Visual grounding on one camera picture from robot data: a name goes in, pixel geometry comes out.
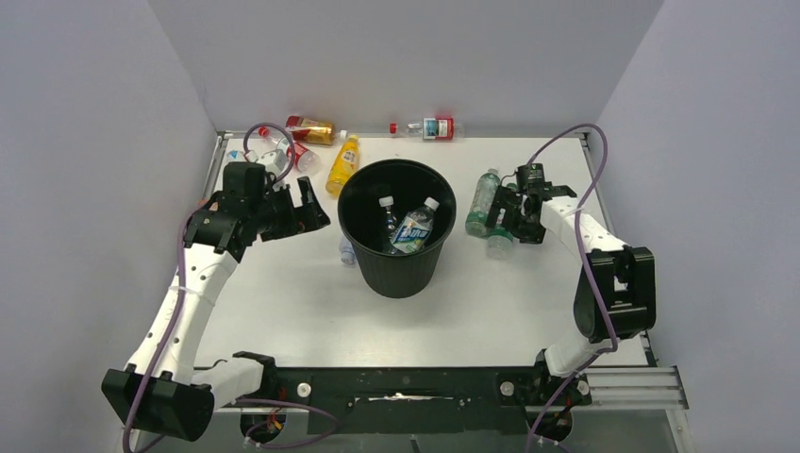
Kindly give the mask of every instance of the white platform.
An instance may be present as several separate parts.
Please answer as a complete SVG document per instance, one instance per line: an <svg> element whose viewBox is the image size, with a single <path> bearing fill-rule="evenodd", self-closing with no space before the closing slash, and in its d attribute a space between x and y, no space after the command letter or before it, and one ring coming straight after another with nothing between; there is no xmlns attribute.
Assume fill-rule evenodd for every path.
<svg viewBox="0 0 800 453"><path fill-rule="evenodd" d="M544 142L361 139L361 166L382 159L418 160L439 171L458 200L456 226L436 274L421 293L401 300L374 293L358 269L340 263L337 201L324 189L339 147L312 146L325 170L311 181L331 226L247 249L218 299L196 363L209 365L246 350L274 356L278 366L532 364L564 329L575 328L572 306L580 264L553 236L541 245L517 243L510 260L490 260L485 241L468 236L464 220L475 183L487 168L510 174ZM226 151L241 149L242 140L228 141ZM539 161L555 184L568 184L577 193L589 185L578 139L555 143ZM298 176L290 174L295 203ZM588 207L603 222L595 196ZM617 353L597 364L646 364L641 340L622 342Z"/></svg>

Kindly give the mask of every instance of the bottle in bin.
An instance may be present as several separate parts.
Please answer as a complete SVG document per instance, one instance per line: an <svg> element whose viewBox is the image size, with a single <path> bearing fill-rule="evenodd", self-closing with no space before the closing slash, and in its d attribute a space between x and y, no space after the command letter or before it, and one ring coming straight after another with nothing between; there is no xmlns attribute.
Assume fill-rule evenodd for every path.
<svg viewBox="0 0 800 453"><path fill-rule="evenodd" d="M394 232L397 230L397 216L394 214L394 209L392 208L392 205L394 205L394 197L384 196L383 198L378 199L377 202L384 210L384 237L381 239L381 241L383 241L383 252L391 255L401 254L402 252L400 252L400 250L392 246L392 237L394 236Z"/></svg>
<svg viewBox="0 0 800 453"><path fill-rule="evenodd" d="M403 253L418 252L433 230L433 218L439 202L428 197L425 204L406 214L392 236L392 246Z"/></svg>

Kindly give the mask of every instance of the clear plastic bottle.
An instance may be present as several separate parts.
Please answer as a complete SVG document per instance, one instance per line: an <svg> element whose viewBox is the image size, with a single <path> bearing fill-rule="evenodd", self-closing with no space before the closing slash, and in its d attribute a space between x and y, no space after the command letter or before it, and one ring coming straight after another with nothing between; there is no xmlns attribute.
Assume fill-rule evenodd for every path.
<svg viewBox="0 0 800 453"><path fill-rule="evenodd" d="M509 189L516 192L517 185L509 183ZM497 216L497 224L494 229L489 233L486 238L486 255L495 260L507 260L511 254L511 248L514 246L514 236L503 228L503 218L506 216L506 210L500 210L500 215Z"/></svg>
<svg viewBox="0 0 800 453"><path fill-rule="evenodd" d="M470 211L467 213L467 222L464 224L467 228L467 234L471 236L482 238L489 232L489 229L486 228L486 217L492 207L494 194L497 192L497 188L500 187L498 173L496 168L490 168L477 181L473 204L470 206Z"/></svg>
<svg viewBox="0 0 800 453"><path fill-rule="evenodd" d="M383 198L378 199L377 202L380 207L384 209L383 228L386 236L382 245L383 251L393 255L399 254L400 250L397 250L392 246L392 237L394 236L394 231L397 230L397 216L394 214L394 210L392 209L392 205L394 205L394 197L384 196Z"/></svg>
<svg viewBox="0 0 800 453"><path fill-rule="evenodd" d="M451 141L464 136L464 127L456 124L453 118L423 118L420 123L398 126L389 124L393 137L422 137L423 140Z"/></svg>
<svg viewBox="0 0 800 453"><path fill-rule="evenodd" d="M428 197L421 208L406 214L403 223L394 231L392 246L403 253L420 251L433 230L433 218L438 207L439 202Z"/></svg>
<svg viewBox="0 0 800 453"><path fill-rule="evenodd" d="M353 250L353 245L350 241L347 241L344 235L342 235L342 240L339 241L339 254L345 266L352 267L356 265L356 251Z"/></svg>
<svg viewBox="0 0 800 453"><path fill-rule="evenodd" d="M259 136L268 143L268 146L274 146L275 149L289 156L289 141L286 137L281 137L280 140L270 133L269 127L262 127L258 130ZM305 175L314 175L323 168L320 157L317 153L306 148L298 141L294 142L294 168L300 173Z"/></svg>

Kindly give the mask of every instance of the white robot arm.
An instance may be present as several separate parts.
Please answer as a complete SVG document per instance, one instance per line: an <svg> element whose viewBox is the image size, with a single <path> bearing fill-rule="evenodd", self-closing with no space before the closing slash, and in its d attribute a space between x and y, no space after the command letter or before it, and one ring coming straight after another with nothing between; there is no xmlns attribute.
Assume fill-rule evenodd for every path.
<svg viewBox="0 0 800 453"><path fill-rule="evenodd" d="M192 215L183 236L186 286L179 286L177 275L173 278L156 319L125 369L110 369L103 379L103 394L123 422L153 361L133 428L190 441L205 431L216 409L274 384L270 372L275 361L267 356L237 353L197 374L194 359L220 291L256 237L282 239L330 224L308 178L297 182L300 207L294 206L289 187L275 185L275 174L264 165L227 164L223 188ZM159 356L158 344L173 318L179 292L184 293L183 307Z"/></svg>
<svg viewBox="0 0 800 453"><path fill-rule="evenodd" d="M550 231L592 269L590 275L581 269L575 292L575 326L567 327L561 339L543 351L549 375L565 378L598 351L611 347L590 278L602 295L616 337L632 338L656 322L654 259L647 248L629 246L585 212L580 215L580 241L586 257L581 256L575 235L575 192L546 181L539 163L519 167L516 176L516 192L498 188L487 225L493 226L500 210L505 210L503 228L522 243L542 243L545 232Z"/></svg>
<svg viewBox="0 0 800 453"><path fill-rule="evenodd" d="M581 261L575 240L575 201L569 196L559 196L543 202L541 221L542 226L555 233L570 253ZM622 252L627 246L586 212L582 212L580 216L580 233L585 250ZM561 338L544 351L544 358L550 374L564 378L586 363L599 350L610 347L611 339L590 343L577 328L567 328Z"/></svg>

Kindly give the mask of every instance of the white backdrop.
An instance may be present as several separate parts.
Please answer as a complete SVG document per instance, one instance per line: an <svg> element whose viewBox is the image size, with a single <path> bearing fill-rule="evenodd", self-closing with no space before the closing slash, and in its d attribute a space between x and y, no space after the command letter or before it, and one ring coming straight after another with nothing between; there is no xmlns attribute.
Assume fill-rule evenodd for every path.
<svg viewBox="0 0 800 453"><path fill-rule="evenodd" d="M793 1L667 0L599 121L601 189L656 255L653 344L700 453L797 451L798 24Z"/></svg>
<svg viewBox="0 0 800 453"><path fill-rule="evenodd" d="M0 449L108 452L213 129L143 0L6 0L0 59Z"/></svg>
<svg viewBox="0 0 800 453"><path fill-rule="evenodd" d="M662 0L150 0L217 129L594 121Z"/></svg>

